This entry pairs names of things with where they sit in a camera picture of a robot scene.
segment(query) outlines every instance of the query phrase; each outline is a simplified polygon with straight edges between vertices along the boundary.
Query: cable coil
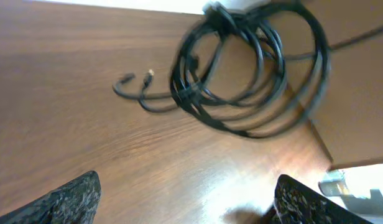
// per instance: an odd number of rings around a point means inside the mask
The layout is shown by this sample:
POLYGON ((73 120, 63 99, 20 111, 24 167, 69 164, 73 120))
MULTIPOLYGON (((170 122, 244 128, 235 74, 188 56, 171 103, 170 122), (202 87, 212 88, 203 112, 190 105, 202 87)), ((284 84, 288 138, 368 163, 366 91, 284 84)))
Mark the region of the cable coil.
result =
MULTIPOLYGON (((363 34, 356 39, 340 43, 336 49, 354 44, 356 40, 360 41, 368 39, 380 33, 383 33, 383 27, 363 34)), ((153 113, 164 113, 181 107, 181 109, 193 115, 202 123, 220 131, 227 131, 246 138, 270 138, 304 123, 309 118, 309 114, 318 106, 328 82, 330 52, 332 50, 335 50, 335 48, 331 48, 328 45, 325 32, 320 23, 299 1, 270 3, 265 6, 254 8, 245 14, 229 13, 222 5, 217 4, 211 6, 206 11, 206 20, 197 24, 185 36, 180 50, 178 51, 177 59, 172 67, 169 80, 170 93, 146 95, 145 92, 153 79, 151 72, 147 74, 140 90, 140 94, 138 95, 128 94, 121 90, 122 86, 128 84, 135 77, 133 74, 128 74, 123 79, 119 80, 113 85, 113 90, 117 95, 125 99, 137 100, 145 110, 153 113), (313 53, 289 57, 283 55, 280 36, 266 20, 268 17, 282 11, 294 12, 307 21, 315 43, 315 51, 313 53), (258 30, 261 30, 265 37, 259 37, 257 35, 258 30), (217 34, 220 42, 202 76, 198 77, 196 75, 196 70, 199 61, 198 57, 193 55, 193 48, 203 36, 208 34, 217 34), (209 89, 207 89, 207 85, 214 74, 215 66, 218 63, 219 55, 223 49, 224 43, 231 35, 240 37, 251 46, 254 49, 257 60, 254 76, 247 87, 241 94, 232 97, 230 100, 224 100, 210 92, 209 89), (262 44, 265 44, 271 50, 263 49, 262 44), (259 80, 264 72, 265 58, 273 60, 274 66, 270 71, 270 78, 264 80, 261 82, 262 84, 260 84, 259 80), (287 87, 286 60, 300 60, 306 58, 311 58, 313 60, 310 71, 301 86, 295 90, 293 97, 289 99, 285 105, 275 110, 270 116, 241 128, 230 128, 225 124, 227 121, 248 119, 268 108, 268 106, 284 94, 287 87), (319 75, 319 82, 316 84, 315 92, 309 102, 305 105, 304 110, 296 118, 271 132, 256 132, 257 129, 270 124, 287 111, 296 108, 300 97, 306 94, 308 87, 311 85, 316 75, 319 75), (255 100, 252 103, 246 102, 248 99, 261 93, 261 91, 268 85, 271 85, 270 91, 264 93, 262 98, 255 100), (153 108, 146 103, 146 101, 149 100, 164 100, 169 98, 172 98, 176 104, 163 108, 153 108), (204 109, 203 105, 230 105, 238 108, 249 108, 249 111, 236 116, 212 116, 204 109)))

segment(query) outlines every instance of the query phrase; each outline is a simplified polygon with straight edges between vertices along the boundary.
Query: wooden desk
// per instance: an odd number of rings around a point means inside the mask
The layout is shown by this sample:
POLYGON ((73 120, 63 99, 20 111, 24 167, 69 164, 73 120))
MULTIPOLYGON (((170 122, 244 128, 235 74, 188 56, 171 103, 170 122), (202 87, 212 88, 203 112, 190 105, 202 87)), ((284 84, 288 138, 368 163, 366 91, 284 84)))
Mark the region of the wooden desk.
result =
MULTIPOLYGON (((199 19, 0 2, 0 215, 88 170, 103 191, 95 223, 218 223, 237 209, 265 211, 281 173, 314 187, 329 162, 306 127, 249 141, 113 93, 125 72, 138 82, 148 69, 152 91, 166 90, 177 44, 199 19)), ((251 73, 254 60, 235 47, 220 68, 229 93, 242 81, 228 78, 251 73)))

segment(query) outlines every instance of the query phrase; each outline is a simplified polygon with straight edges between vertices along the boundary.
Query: cable connector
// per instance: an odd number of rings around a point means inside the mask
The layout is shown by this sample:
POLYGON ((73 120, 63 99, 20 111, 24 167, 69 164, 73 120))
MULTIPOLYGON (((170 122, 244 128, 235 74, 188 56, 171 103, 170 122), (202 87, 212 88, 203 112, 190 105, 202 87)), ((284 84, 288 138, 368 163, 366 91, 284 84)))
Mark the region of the cable connector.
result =
POLYGON ((135 74, 133 74, 133 73, 127 73, 127 74, 124 75, 124 77, 123 77, 122 79, 120 79, 119 82, 120 82, 121 84, 125 84, 125 83, 127 83, 127 82, 133 80, 134 78, 135 78, 135 74))
POLYGON ((210 5, 207 9, 205 9, 204 13, 206 20, 218 32, 237 34, 239 29, 234 19, 232 18, 232 15, 219 2, 215 2, 210 5))
POLYGON ((150 86, 153 81, 153 76, 154 72, 150 69, 149 72, 147 72, 146 77, 143 79, 142 91, 146 90, 150 86))

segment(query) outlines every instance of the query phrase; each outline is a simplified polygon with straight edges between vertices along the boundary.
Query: white floor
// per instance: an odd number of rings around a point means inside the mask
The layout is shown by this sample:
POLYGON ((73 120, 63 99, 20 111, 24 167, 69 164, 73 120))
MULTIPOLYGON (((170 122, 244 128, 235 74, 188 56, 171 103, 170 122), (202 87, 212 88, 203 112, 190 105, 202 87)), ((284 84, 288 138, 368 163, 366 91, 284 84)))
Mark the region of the white floor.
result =
POLYGON ((247 7, 270 0, 39 0, 62 2, 66 4, 83 4, 90 6, 119 7, 127 9, 144 9, 153 11, 182 12, 203 14, 203 8, 212 2, 220 2, 224 7, 244 10, 247 7))

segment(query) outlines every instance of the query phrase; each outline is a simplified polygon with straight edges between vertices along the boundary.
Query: wooden surface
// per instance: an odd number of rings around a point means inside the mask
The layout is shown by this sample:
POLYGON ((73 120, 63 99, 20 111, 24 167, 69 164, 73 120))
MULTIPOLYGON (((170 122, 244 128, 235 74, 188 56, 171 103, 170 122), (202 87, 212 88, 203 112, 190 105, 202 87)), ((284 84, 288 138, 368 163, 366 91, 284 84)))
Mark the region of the wooden surface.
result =
MULTIPOLYGON (((312 1, 306 6, 322 24, 330 44, 383 25, 383 0, 312 1)), ((313 49, 306 22, 290 15, 273 22, 286 53, 313 49)), ((294 89, 309 63, 288 67, 294 89)), ((312 120, 334 167, 383 162, 383 35, 332 54, 327 94, 312 120)))
MULTIPOLYGON (((166 90, 177 44, 200 18, 0 2, 0 215, 88 170, 103 191, 95 223, 232 222, 267 210, 280 174, 317 189, 329 162, 306 127, 250 141, 113 93, 121 75, 138 82, 148 69, 153 91, 166 90)), ((235 47, 220 68, 226 92, 242 85, 232 74, 252 73, 252 53, 235 47)))

